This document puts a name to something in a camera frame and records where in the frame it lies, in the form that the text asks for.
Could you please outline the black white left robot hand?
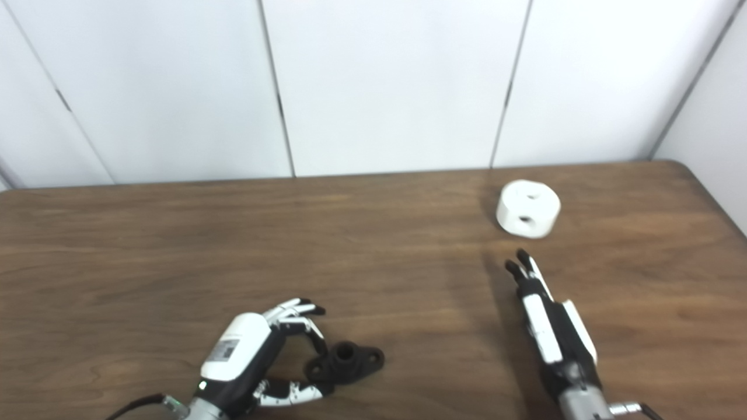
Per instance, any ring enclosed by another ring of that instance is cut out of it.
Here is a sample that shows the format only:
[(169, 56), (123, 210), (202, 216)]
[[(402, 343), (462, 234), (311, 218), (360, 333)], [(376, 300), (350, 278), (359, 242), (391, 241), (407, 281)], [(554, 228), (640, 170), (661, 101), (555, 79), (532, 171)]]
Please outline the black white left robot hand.
[(288, 337), (304, 335), (317, 355), (327, 354), (325, 337), (309, 318), (325, 312), (309, 299), (293, 298), (264, 313), (238, 314), (202, 364), (187, 418), (238, 419), (260, 407), (290, 407), (331, 396), (331, 383), (268, 376)]

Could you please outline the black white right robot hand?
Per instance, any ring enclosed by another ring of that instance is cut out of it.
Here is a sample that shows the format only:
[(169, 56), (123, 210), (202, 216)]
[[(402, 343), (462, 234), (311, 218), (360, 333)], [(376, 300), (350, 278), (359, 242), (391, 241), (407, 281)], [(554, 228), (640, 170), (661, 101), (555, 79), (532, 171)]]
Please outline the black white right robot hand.
[(525, 249), (505, 261), (540, 363), (540, 380), (555, 401), (570, 389), (603, 389), (596, 350), (571, 301), (556, 301), (538, 263)]

